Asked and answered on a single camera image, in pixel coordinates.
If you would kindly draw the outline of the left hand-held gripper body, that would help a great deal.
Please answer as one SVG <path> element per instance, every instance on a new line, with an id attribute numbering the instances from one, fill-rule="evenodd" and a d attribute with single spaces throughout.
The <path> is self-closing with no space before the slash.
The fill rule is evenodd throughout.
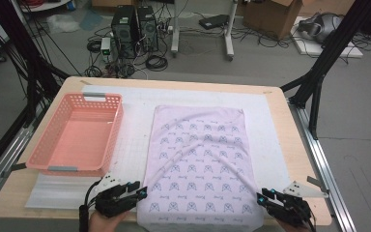
<path id="1" fill-rule="evenodd" d="M 95 197 L 95 209 L 107 218 L 130 211 L 132 206 L 128 203 L 130 195 L 120 196 L 118 193 L 121 181 L 113 177 L 110 173 L 106 174 L 98 184 Z"/>

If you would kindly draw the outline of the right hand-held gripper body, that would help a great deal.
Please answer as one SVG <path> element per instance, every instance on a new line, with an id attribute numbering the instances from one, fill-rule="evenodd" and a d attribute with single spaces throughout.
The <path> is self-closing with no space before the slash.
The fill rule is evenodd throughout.
<path id="1" fill-rule="evenodd" d="M 293 226 L 316 226 L 316 218 L 304 197 L 328 198 L 328 194 L 297 181 L 280 192 L 284 194 L 282 202 L 269 199 L 271 206 L 266 210 L 270 216 Z"/>

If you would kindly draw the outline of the pink plastic basket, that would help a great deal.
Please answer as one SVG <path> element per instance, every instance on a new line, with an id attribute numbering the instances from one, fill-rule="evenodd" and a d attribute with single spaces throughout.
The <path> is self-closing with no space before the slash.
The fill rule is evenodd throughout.
<path id="1" fill-rule="evenodd" d="M 103 176 L 109 169 L 123 116 L 119 94 L 65 94 L 26 166 L 45 175 Z"/>

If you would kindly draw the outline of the lilac printed towel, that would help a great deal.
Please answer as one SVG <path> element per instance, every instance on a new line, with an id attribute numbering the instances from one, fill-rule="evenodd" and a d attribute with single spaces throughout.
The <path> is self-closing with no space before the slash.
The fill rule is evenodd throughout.
<path id="1" fill-rule="evenodd" d="M 149 232 L 254 232 L 257 204 L 244 112 L 160 105 L 137 222 Z"/>

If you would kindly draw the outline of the person's right hand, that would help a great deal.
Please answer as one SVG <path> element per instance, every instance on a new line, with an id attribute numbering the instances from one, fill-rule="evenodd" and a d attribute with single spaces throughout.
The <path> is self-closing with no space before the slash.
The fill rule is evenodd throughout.
<path id="1" fill-rule="evenodd" d="M 309 232 L 305 226 L 293 226 L 289 223 L 279 220 L 278 224 L 285 230 L 285 232 Z"/>

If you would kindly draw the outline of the person's left hand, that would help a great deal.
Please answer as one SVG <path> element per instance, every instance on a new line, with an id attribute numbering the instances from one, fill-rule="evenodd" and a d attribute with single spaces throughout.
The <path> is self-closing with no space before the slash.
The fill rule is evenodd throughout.
<path id="1" fill-rule="evenodd" d="M 98 211 L 94 211 L 89 219 L 89 232 L 114 232 L 127 215 L 128 212 L 124 212 L 115 217 L 105 217 Z"/>

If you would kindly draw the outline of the grey translucent sheet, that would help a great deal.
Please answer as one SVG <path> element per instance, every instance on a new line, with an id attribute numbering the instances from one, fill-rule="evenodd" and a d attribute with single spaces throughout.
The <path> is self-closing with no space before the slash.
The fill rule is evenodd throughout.
<path id="1" fill-rule="evenodd" d="M 31 209 L 77 210 L 91 184 L 99 177 L 50 176 L 39 174 L 25 203 Z"/>

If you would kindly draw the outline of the white grid mat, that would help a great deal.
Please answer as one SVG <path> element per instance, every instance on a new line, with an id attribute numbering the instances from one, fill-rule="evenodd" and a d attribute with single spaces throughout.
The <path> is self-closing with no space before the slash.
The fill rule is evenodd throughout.
<path id="1" fill-rule="evenodd" d="M 89 93 L 121 93 L 108 89 L 103 91 L 102 89 L 95 89 L 95 91 L 87 91 Z M 116 176 L 120 177 L 123 181 L 128 180 L 142 180 L 144 183 L 147 158 L 149 151 L 150 137 L 152 133 L 152 124 L 154 121 L 155 110 L 160 105 L 171 105 L 171 106 L 190 106 L 190 107 L 228 107 L 241 109 L 244 112 L 245 129 L 247 138 L 249 141 L 249 154 L 251 157 L 251 163 L 253 167 L 253 175 L 256 183 L 257 190 L 265 188 L 258 185 L 258 180 L 254 173 L 254 164 L 256 160 L 253 155 L 258 153 L 259 148 L 253 144 L 255 126 L 247 123 L 246 111 L 238 106 L 233 107 L 229 104 L 225 106 L 208 106 L 204 105 L 203 102 L 207 99 L 206 96 L 192 93 L 191 94 L 199 103 L 197 105 L 184 105 L 169 101 L 165 104 L 152 103 L 150 106 L 135 107 L 130 113 L 125 112 L 123 118 L 123 124 L 119 134 L 118 145 L 113 158 L 113 172 Z"/>

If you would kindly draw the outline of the wooden table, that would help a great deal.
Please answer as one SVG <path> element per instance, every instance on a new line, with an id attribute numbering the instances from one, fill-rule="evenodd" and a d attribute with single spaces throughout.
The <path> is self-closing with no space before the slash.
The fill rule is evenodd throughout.
<path id="1" fill-rule="evenodd" d="M 280 88 L 181 81 L 70 77 L 61 87 L 20 159 L 25 161 L 29 158 L 64 94 L 95 89 L 111 89 L 121 93 L 126 113 L 135 107 L 146 107 L 152 103 L 197 105 L 199 102 L 192 93 L 206 96 L 204 105 L 240 106 L 246 111 L 247 123 L 255 126 L 253 144 L 260 151 L 253 155 L 256 160 L 254 173 L 259 186 L 281 189 L 285 183 L 293 180 L 305 183 L 307 177 L 315 175 Z"/>

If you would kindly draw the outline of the black computer tower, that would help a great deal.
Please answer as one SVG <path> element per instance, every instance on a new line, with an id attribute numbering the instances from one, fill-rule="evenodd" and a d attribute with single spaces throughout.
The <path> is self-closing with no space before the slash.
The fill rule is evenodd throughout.
<path id="1" fill-rule="evenodd" d="M 111 22 L 111 29 L 120 58 L 135 57 L 135 43 L 139 39 L 135 8 L 119 5 Z"/>
<path id="2" fill-rule="evenodd" d="M 143 50 L 148 52 L 158 51 L 157 20 L 153 8 L 151 6 L 139 6 L 137 15 Z"/>

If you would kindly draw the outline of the white stand leg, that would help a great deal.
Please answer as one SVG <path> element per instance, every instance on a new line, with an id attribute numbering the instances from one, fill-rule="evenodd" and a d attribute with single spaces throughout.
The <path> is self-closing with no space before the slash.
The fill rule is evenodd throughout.
<path id="1" fill-rule="evenodd" d="M 232 42 L 232 28 L 238 7 L 238 0 L 231 0 L 231 10 L 229 13 L 228 23 L 224 31 L 224 41 L 227 58 L 232 61 L 234 59 L 234 47 Z"/>
<path id="2" fill-rule="evenodd" d="M 179 51 L 179 41 L 180 41 L 180 27 L 178 13 L 179 7 L 176 0 L 174 1 L 174 15 L 173 15 L 173 32 L 172 32 L 172 43 L 171 43 L 171 53 L 174 58 L 176 58 Z"/>

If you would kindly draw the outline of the grey rounded device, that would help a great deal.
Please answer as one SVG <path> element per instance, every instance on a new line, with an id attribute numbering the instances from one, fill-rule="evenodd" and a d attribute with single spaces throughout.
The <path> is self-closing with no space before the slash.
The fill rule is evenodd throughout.
<path id="1" fill-rule="evenodd" d="M 342 18 L 333 13 L 315 13 L 299 22 L 298 31 L 305 32 L 318 44 L 323 44 L 339 27 Z"/>

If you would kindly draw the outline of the grey metal bracket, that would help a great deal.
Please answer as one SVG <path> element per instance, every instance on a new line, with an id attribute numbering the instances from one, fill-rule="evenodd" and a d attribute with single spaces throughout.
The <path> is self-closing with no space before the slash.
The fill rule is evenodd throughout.
<path id="1" fill-rule="evenodd" d="M 307 176 L 306 181 L 314 186 L 317 186 L 321 192 L 329 194 L 329 189 L 327 189 L 321 181 L 311 176 Z"/>
<path id="2" fill-rule="evenodd" d="M 21 169 L 25 169 L 25 168 L 26 168 L 26 163 L 25 162 L 14 164 L 11 167 L 9 167 L 7 170 L 4 170 L 1 173 L 1 177 L 2 178 L 8 178 L 11 175 L 12 172 L 17 171 L 17 170 L 21 170 Z"/>

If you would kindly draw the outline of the aluminium rail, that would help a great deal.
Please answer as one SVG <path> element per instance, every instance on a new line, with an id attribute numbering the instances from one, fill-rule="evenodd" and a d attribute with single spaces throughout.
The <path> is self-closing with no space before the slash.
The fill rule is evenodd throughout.
<path id="1" fill-rule="evenodd" d="M 309 116 L 305 109 L 288 104 L 307 150 L 316 177 L 322 189 L 328 192 L 328 210 L 334 224 L 340 232 L 357 232 L 345 201 L 336 184 L 328 160 L 318 139 L 315 139 L 308 128 Z"/>
<path id="2" fill-rule="evenodd" d="M 43 116 L 44 111 L 39 108 L 36 116 L 29 120 L 23 109 L 0 139 L 0 186 L 7 179 L 2 178 L 1 173 L 19 160 Z"/>

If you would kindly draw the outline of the black metal frame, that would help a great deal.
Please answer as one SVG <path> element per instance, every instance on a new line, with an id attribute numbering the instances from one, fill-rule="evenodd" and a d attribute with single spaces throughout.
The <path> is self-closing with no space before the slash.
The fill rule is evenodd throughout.
<path id="1" fill-rule="evenodd" d="M 43 100 L 53 100 L 61 84 L 56 80 L 66 80 L 70 75 L 50 64 L 38 51 L 11 0 L 0 0 L 0 25 L 13 43 L 17 54 L 0 37 L 0 45 L 8 54 L 20 78 L 27 82 L 27 104 L 0 140 L 0 158 L 24 125 L 29 126 L 36 118 L 36 107 Z"/>
<path id="2" fill-rule="evenodd" d="M 371 0 L 355 0 L 312 68 L 303 76 L 280 87 L 283 92 L 298 87 L 297 92 L 289 99 L 289 103 L 297 108 L 305 109 L 307 101 L 312 98 L 308 128 L 315 139 L 318 139 L 317 123 L 324 79 L 357 30 L 370 16 Z"/>

